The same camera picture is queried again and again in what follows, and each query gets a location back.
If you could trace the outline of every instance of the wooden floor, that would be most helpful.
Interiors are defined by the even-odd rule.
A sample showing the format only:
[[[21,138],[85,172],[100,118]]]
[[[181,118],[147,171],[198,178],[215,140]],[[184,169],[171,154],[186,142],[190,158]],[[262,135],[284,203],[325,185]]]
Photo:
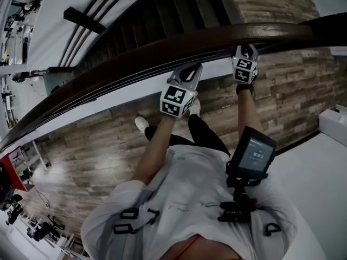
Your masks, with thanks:
[[[301,22],[318,16],[311,0],[236,0],[246,22]],[[318,114],[347,101],[346,64],[324,49],[291,51],[260,58],[255,82],[256,105],[266,133],[281,148],[318,129]],[[232,152],[237,145],[237,96],[230,76],[202,82],[198,98],[201,116]],[[83,220],[111,193],[130,179],[147,145],[134,125],[142,115],[151,125],[160,119],[159,95],[127,103],[80,120],[42,137],[38,144],[52,166],[38,166],[35,190],[21,193],[29,214],[56,215],[66,229],[79,235]],[[191,139],[187,116],[175,134]]]

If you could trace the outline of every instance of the red panel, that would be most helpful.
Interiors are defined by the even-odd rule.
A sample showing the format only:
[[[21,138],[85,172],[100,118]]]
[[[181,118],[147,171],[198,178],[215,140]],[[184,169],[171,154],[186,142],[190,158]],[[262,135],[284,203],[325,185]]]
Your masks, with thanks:
[[[3,164],[4,169],[10,177],[11,187],[26,192],[26,189],[18,174],[16,173],[15,168],[13,167],[8,154],[4,156],[2,159],[0,159],[0,163]]]

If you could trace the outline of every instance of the shoe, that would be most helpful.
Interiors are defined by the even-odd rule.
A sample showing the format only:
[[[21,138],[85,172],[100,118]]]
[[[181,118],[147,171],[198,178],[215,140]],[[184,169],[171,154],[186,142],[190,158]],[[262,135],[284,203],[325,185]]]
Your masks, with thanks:
[[[189,115],[196,114],[200,116],[200,101],[199,99],[195,99],[193,105],[189,108]]]
[[[135,118],[135,125],[140,129],[141,133],[145,133],[145,129],[149,127],[148,121],[145,120],[142,116],[138,116]]]

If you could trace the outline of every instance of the dark stairs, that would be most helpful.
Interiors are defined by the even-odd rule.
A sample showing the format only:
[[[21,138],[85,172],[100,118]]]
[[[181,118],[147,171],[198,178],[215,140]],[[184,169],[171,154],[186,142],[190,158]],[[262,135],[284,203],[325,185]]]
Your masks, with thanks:
[[[88,48],[74,74],[151,42],[237,23],[243,21],[234,0],[137,0]]]

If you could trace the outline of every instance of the white t-shirt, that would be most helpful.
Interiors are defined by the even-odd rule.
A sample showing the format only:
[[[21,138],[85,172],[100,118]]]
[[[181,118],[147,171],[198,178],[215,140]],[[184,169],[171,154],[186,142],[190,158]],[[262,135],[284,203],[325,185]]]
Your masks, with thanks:
[[[209,148],[176,145],[169,149],[168,175],[157,194],[140,207],[159,210],[160,216],[143,228],[143,259],[157,260],[174,244],[193,235],[228,245],[242,259],[258,260],[249,224],[223,223],[221,202],[233,201],[233,188],[228,188],[225,174],[229,156]],[[129,181],[118,185],[105,203],[85,220],[81,229],[85,250],[97,259],[98,240],[109,216],[131,207],[145,185]],[[269,208],[291,243],[295,236],[296,218],[293,206],[280,185],[270,175],[246,191],[259,206]]]

